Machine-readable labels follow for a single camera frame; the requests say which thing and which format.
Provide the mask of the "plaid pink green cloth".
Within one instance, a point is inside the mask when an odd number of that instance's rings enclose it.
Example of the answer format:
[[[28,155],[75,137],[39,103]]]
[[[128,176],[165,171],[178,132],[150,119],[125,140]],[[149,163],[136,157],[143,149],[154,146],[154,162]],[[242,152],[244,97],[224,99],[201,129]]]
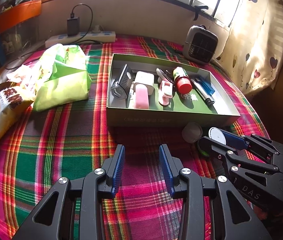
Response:
[[[148,56],[184,63],[177,43],[142,36],[119,36],[114,43],[84,46],[92,78],[88,100],[45,112],[26,110],[0,140],[0,239],[11,239],[33,207],[60,178],[84,177],[126,148],[116,198],[103,203],[107,239],[176,239],[182,202],[166,191],[158,160],[160,144],[201,176],[218,168],[186,143],[180,128],[108,129],[106,98],[114,54]]]

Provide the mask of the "green cardboard box tray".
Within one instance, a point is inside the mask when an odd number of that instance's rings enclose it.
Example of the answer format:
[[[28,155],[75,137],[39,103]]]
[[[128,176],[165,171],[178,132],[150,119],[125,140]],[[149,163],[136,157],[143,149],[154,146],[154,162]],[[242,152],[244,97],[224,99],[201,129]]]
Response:
[[[240,113],[211,71],[146,56],[114,54],[106,101],[109,126],[223,127]]]

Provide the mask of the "orange plastic tray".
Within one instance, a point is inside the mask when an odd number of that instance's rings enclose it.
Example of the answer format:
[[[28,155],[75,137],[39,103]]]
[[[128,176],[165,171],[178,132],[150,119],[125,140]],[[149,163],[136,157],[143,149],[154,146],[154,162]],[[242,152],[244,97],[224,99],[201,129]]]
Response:
[[[16,5],[0,14],[0,34],[41,14],[42,1],[33,0]]]

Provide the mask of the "blue rectangular case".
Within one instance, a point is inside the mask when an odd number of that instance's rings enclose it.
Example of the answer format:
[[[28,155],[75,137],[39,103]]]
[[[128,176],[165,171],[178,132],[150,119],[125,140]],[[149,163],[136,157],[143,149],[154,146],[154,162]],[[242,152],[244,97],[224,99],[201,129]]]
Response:
[[[203,87],[203,89],[208,95],[212,96],[212,94],[214,94],[215,90],[210,85],[210,82],[206,81],[201,76],[197,77],[197,80],[198,80],[198,83]]]

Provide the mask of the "white power strip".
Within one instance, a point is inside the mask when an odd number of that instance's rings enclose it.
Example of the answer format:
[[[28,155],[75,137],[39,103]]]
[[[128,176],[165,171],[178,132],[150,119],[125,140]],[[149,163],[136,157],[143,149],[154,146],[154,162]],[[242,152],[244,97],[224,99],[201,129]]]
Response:
[[[45,41],[45,47],[49,48],[55,44],[84,44],[84,43],[111,43],[116,41],[116,33],[114,31],[101,31],[99,33],[85,32],[78,33],[76,36],[68,36],[67,34],[61,34],[50,37]]]

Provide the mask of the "small beige desk fan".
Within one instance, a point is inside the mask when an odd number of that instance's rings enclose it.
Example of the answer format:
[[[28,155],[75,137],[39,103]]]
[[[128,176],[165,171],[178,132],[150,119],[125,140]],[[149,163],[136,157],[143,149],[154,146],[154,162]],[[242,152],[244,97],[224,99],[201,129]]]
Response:
[[[207,64],[213,58],[218,45],[218,37],[205,29],[204,25],[193,25],[186,36],[183,56],[189,61]]]

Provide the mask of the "pink soft bar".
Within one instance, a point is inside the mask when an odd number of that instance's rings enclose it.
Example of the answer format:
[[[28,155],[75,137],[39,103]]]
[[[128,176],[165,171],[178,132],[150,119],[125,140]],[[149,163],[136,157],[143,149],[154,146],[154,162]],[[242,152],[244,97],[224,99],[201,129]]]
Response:
[[[148,91],[147,87],[143,84],[137,84],[135,88],[135,108],[136,109],[148,109]]]

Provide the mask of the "black oval device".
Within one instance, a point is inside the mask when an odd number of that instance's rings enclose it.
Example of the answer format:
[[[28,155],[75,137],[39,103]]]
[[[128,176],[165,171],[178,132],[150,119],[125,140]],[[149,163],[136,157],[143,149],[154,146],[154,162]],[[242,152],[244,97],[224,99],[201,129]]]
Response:
[[[161,83],[162,81],[170,82],[174,85],[174,81],[168,77],[165,72],[163,72],[161,69],[156,68],[156,73],[158,75],[158,83]]]

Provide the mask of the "black power adapter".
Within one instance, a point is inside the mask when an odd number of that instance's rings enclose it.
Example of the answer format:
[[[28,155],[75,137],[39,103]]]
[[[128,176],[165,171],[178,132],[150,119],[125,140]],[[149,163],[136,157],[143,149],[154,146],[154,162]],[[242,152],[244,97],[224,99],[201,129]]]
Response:
[[[67,35],[75,36],[80,31],[80,18],[73,17],[67,20]]]

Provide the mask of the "cream heart pattern curtain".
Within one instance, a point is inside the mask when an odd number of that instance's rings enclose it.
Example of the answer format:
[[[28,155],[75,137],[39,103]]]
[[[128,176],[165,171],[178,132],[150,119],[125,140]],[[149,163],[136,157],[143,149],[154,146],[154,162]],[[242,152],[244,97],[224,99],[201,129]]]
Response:
[[[246,96],[274,88],[283,64],[283,0],[242,0],[220,65]]]

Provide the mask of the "white charger cube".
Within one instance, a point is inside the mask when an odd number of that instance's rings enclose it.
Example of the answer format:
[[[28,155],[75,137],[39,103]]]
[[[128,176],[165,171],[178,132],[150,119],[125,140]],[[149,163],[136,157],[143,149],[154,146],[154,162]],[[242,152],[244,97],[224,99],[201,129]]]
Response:
[[[154,91],[154,75],[152,73],[138,71],[133,83],[133,90],[136,90],[138,84],[145,85],[147,88],[148,96],[152,95]]]

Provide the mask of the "snack chip bag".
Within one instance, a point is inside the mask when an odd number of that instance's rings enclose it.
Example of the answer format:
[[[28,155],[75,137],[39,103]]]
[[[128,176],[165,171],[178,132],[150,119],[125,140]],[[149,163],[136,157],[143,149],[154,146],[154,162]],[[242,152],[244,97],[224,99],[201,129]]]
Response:
[[[34,93],[18,83],[0,83],[0,139],[34,101]]]

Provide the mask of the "white disc green base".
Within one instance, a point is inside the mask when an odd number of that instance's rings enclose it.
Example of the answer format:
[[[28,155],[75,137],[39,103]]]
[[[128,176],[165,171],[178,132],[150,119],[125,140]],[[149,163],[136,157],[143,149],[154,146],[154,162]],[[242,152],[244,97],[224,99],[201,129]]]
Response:
[[[209,130],[208,130],[208,133],[207,133],[208,137],[212,140],[215,140],[221,144],[224,144],[226,145],[227,142],[226,142],[226,138],[224,136],[224,134],[222,133],[222,131],[220,129],[218,129],[217,127],[211,127]],[[204,157],[209,157],[209,154],[206,153],[204,150],[202,150],[199,146],[199,142],[197,142],[197,148],[198,148],[198,151],[200,154],[202,154]]]

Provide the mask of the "black bike light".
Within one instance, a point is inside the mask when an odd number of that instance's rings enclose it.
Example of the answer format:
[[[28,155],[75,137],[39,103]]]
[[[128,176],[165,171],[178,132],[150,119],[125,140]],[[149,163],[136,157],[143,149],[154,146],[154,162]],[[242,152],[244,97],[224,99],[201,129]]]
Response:
[[[120,69],[114,69],[112,74],[111,94],[120,100],[127,99],[133,82],[133,72],[131,68],[125,64]]]

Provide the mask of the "green tissue pack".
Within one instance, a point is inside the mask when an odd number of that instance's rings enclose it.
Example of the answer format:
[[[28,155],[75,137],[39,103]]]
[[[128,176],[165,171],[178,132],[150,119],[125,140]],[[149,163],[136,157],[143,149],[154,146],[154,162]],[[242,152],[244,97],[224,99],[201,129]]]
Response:
[[[37,112],[87,100],[92,79],[87,70],[87,57],[80,46],[55,44],[45,50],[32,76]]]

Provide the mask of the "pink mint round gadget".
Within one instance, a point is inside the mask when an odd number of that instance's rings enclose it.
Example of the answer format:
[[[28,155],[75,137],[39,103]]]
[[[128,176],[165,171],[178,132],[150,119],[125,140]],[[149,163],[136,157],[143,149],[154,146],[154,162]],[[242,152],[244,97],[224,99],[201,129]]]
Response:
[[[183,139],[190,144],[199,140],[203,135],[201,126],[195,122],[189,122],[182,130]]]

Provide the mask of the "black bar device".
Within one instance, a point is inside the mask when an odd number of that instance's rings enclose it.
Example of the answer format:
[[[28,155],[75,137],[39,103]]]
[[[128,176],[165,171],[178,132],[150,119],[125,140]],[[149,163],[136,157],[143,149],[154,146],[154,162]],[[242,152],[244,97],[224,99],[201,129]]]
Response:
[[[196,81],[195,79],[191,79],[191,82],[193,83],[193,86],[195,87],[195,90],[197,90],[198,94],[201,96],[203,101],[207,106],[212,106],[214,104],[214,100],[212,97],[204,90],[203,86]]]

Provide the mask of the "brown bottle red cap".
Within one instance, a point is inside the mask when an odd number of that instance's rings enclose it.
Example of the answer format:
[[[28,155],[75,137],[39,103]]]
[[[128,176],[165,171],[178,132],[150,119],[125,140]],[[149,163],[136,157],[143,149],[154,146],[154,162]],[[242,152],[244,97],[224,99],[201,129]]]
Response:
[[[192,90],[192,84],[186,71],[182,67],[173,70],[173,80],[180,94],[188,94]]]

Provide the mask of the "pink clip holder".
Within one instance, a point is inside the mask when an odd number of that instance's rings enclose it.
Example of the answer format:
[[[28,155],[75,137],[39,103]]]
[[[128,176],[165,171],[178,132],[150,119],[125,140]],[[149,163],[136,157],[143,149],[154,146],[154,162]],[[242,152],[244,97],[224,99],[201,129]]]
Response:
[[[173,85],[170,82],[162,81],[160,83],[160,88],[158,91],[158,102],[162,106],[168,106],[169,100],[173,97],[172,96]]]

